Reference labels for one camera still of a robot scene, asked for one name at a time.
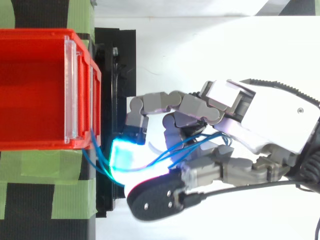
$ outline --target blue wire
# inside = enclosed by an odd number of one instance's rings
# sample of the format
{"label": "blue wire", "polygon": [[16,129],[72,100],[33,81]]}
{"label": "blue wire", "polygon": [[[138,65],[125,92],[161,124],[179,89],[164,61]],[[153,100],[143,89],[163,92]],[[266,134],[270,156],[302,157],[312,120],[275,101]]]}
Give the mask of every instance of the blue wire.
{"label": "blue wire", "polygon": [[172,163],[170,166],[168,166],[168,169],[173,168],[175,165],[177,165],[178,163],[180,163],[181,161],[183,161],[184,159],[186,159],[186,157],[188,157],[191,153],[193,153],[195,150],[197,149],[197,147],[194,147],[191,151],[187,152],[185,155],[183,155],[181,158],[179,158],[177,161],[175,161],[174,163]]}
{"label": "blue wire", "polygon": [[97,170],[97,171],[98,171],[99,173],[101,173],[102,175],[107,176],[113,183],[115,183],[115,184],[117,184],[117,185],[119,185],[119,186],[121,186],[121,187],[124,187],[123,184],[117,182],[108,172],[107,172],[107,174],[106,174],[106,172],[104,172],[103,170],[101,170],[100,168],[98,168],[98,167],[90,160],[90,157],[88,156],[88,154],[87,154],[87,152],[86,152],[85,149],[82,149],[82,153],[83,153],[85,159],[89,162],[89,164],[90,164],[92,167],[95,168],[95,170]]}
{"label": "blue wire", "polygon": [[[197,142],[197,143],[194,143],[194,144],[192,144],[191,146],[188,146],[188,147],[184,147],[184,148],[182,148],[182,149],[179,149],[179,150],[177,150],[175,153],[171,153],[171,154],[167,155],[165,158],[162,158],[165,154],[171,152],[172,150],[174,150],[175,148],[177,148],[179,145],[181,145],[181,143],[183,143],[183,142],[188,142],[188,141],[190,141],[190,140],[192,140],[192,139],[195,139],[195,138],[198,138],[198,137],[200,137],[200,136],[206,136],[207,138],[205,138],[205,139],[203,139],[202,141],[199,141],[199,142]],[[176,155],[176,154],[179,154],[179,153],[181,153],[181,152],[183,152],[183,151],[185,151],[185,150],[188,150],[188,149],[193,148],[193,147],[197,147],[197,146],[199,146],[200,144],[203,144],[204,142],[209,141],[209,140],[214,139],[214,138],[217,138],[217,137],[222,137],[222,138],[224,138],[225,135],[224,135],[223,133],[221,133],[221,132],[215,132],[215,133],[213,133],[213,134],[211,134],[211,135],[209,135],[209,134],[202,134],[202,133],[201,133],[201,134],[197,134],[197,135],[192,136],[192,137],[188,137],[188,138],[185,139],[184,141],[179,142],[179,143],[177,143],[176,145],[170,147],[168,150],[164,151],[160,156],[158,156],[155,160],[153,160],[151,163],[149,163],[149,164],[147,165],[147,167],[152,166],[152,165],[154,165],[155,163],[157,163],[157,162],[159,162],[159,161],[163,161],[163,160],[165,160],[165,159],[167,159],[167,158],[169,158],[169,157],[172,157],[172,156],[174,156],[174,155]]]}
{"label": "blue wire", "polygon": [[[197,134],[197,135],[188,137],[188,138],[186,138],[185,140],[183,140],[183,141],[181,141],[181,142],[178,142],[177,144],[173,145],[172,147],[170,147],[169,149],[167,149],[166,151],[164,151],[161,155],[159,155],[155,160],[153,160],[152,162],[150,162],[147,166],[149,167],[149,166],[154,165],[156,162],[160,161],[161,158],[162,158],[165,154],[167,154],[167,153],[169,153],[169,152],[172,152],[172,151],[175,150],[177,147],[179,147],[181,144],[187,143],[187,142],[189,142],[190,140],[196,139],[196,138],[201,137],[201,136],[212,137],[212,136],[214,136],[214,135],[216,135],[216,134],[219,134],[219,133],[220,133],[220,132],[215,132],[215,133],[213,133],[213,134],[211,134],[211,135],[201,133],[201,134]],[[179,149],[178,151],[184,151],[184,150],[186,150],[186,148]]]}
{"label": "blue wire", "polygon": [[199,147],[201,144],[203,144],[204,142],[210,140],[210,139],[214,139],[217,137],[222,137],[222,138],[227,138],[230,139],[230,144],[232,143],[232,139],[229,136],[224,135],[223,133],[219,132],[220,134],[217,134],[215,136],[212,137],[207,137],[206,139],[199,141],[198,143],[193,144],[192,146],[186,147],[187,148],[193,148],[191,151],[189,151],[187,154],[185,154],[184,156],[182,156],[181,158],[179,158],[177,161],[175,161],[173,164],[171,164],[168,168],[172,168],[175,165],[177,165],[178,163],[180,163],[181,161],[183,161],[186,157],[188,157],[193,151],[195,151],[197,149],[197,147]]}
{"label": "blue wire", "polygon": [[[178,146],[180,146],[181,144],[185,143],[185,142],[188,142],[190,140],[193,140],[195,138],[198,138],[200,136],[205,136],[206,138],[197,142],[197,143],[194,143],[190,146],[187,146],[187,147],[184,147],[182,149],[179,149],[179,150],[176,150],[175,152],[173,153],[170,153],[171,151],[173,151],[175,148],[177,148]],[[166,150],[165,152],[163,152],[160,156],[158,156],[154,161],[152,161],[151,163],[149,163],[147,166],[145,167],[140,167],[140,168],[135,168],[135,169],[123,169],[123,168],[117,168],[117,167],[114,167],[114,166],[111,166],[111,168],[113,168],[114,170],[116,171],[119,171],[119,172],[137,172],[137,171],[141,171],[145,168],[148,168],[148,167],[151,167],[153,166],[155,163],[157,162],[160,162],[160,161],[164,161],[168,158],[171,158],[181,152],[184,152],[186,150],[189,150],[189,149],[192,149],[190,152],[188,152],[186,154],[186,156],[188,156],[189,154],[191,154],[191,152],[195,151],[195,149],[200,146],[201,144],[203,144],[204,142],[206,141],[209,141],[211,139],[214,139],[214,138],[217,138],[217,137],[222,137],[224,140],[225,139],[230,139],[230,137],[224,135],[223,133],[221,132],[215,132],[213,134],[197,134],[197,135],[194,135],[194,136],[191,136],[191,137],[188,137],[186,138],[185,140],[175,144],[174,146],[170,147],[168,150]],[[85,152],[84,153],[84,156],[86,157],[86,159],[88,160],[88,162],[101,174],[104,174],[106,176],[108,176],[113,182],[116,182],[114,180],[114,178],[110,175],[110,173],[107,171],[107,169],[105,168],[104,165],[107,165],[108,167],[110,167],[110,162],[105,158],[105,156],[103,155],[100,147],[98,146],[98,143],[96,142],[96,139],[95,139],[95,134],[93,132],[93,130],[91,130],[91,140],[92,140],[92,143],[93,143],[93,146],[94,146],[94,149],[96,151],[96,155],[98,157],[98,161],[99,161],[99,164],[101,165],[101,169],[97,168],[96,165],[93,164],[93,162],[89,159],[89,156],[87,155],[87,153]]]}

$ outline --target cyan led light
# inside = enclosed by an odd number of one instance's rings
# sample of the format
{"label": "cyan led light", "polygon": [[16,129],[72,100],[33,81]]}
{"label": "cyan led light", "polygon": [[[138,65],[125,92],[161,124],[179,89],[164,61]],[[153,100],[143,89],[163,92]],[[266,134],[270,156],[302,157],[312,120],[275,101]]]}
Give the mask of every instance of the cyan led light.
{"label": "cyan led light", "polygon": [[127,186],[127,189],[133,188],[145,180],[169,172],[168,166],[172,164],[170,159],[139,171],[123,171],[143,168],[156,157],[157,155],[154,154],[147,145],[137,145],[130,141],[116,138],[113,140],[111,146],[109,158],[110,172],[113,178],[117,182]]}

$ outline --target red storage container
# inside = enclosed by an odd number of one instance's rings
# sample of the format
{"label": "red storage container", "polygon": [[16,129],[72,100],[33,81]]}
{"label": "red storage container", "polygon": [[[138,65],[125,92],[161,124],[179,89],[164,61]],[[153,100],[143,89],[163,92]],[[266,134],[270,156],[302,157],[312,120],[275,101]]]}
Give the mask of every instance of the red storage container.
{"label": "red storage container", "polygon": [[0,29],[0,151],[100,143],[101,72],[70,29]]}

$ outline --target white background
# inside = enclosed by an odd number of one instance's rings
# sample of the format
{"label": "white background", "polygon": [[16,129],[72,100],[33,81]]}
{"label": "white background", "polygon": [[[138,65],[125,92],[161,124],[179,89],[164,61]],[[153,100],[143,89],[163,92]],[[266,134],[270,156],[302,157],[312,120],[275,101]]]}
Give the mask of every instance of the white background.
{"label": "white background", "polygon": [[[283,5],[288,0],[270,0]],[[96,17],[254,16],[268,0],[96,0]]]}
{"label": "white background", "polygon": [[[97,17],[95,24],[136,30],[138,95],[197,92],[208,80],[254,78],[280,81],[320,99],[320,18]],[[161,150],[163,131],[161,117],[152,117],[148,141]],[[257,158],[233,146],[235,156]],[[97,219],[96,239],[312,240],[319,203],[318,194],[279,186],[215,196],[177,216],[144,223],[122,199],[107,218]]]}

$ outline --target green masking tape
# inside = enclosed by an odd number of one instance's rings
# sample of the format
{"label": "green masking tape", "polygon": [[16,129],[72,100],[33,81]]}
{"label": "green masking tape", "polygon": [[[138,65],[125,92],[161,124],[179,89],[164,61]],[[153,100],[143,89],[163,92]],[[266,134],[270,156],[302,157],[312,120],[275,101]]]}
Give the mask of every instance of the green masking tape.
{"label": "green masking tape", "polygon": [[7,183],[0,183],[0,220],[5,219]]}
{"label": "green masking tape", "polygon": [[320,15],[320,0],[314,0],[315,4],[315,15],[319,16]]}
{"label": "green masking tape", "polygon": [[16,18],[11,0],[0,0],[0,29],[14,29]]}
{"label": "green masking tape", "polygon": [[54,186],[52,219],[90,219],[96,213],[95,178]]}
{"label": "green masking tape", "polygon": [[90,0],[69,0],[67,28],[90,34],[95,42],[95,12]]}
{"label": "green masking tape", "polygon": [[3,151],[0,183],[74,185],[81,162],[81,150]]}

